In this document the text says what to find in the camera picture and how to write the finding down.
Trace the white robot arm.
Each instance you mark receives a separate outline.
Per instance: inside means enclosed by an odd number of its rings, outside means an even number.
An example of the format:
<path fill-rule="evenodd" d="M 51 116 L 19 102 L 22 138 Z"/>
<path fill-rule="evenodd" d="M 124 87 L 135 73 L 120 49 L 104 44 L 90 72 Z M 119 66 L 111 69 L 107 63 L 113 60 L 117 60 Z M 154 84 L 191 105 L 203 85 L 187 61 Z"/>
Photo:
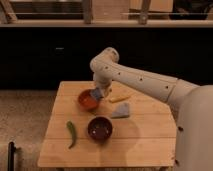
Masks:
<path fill-rule="evenodd" d="M 111 82 L 117 81 L 167 104 L 176 118 L 173 171 L 213 171 L 213 85 L 197 85 L 118 61 L 112 47 L 90 61 L 101 94 L 106 96 Z"/>

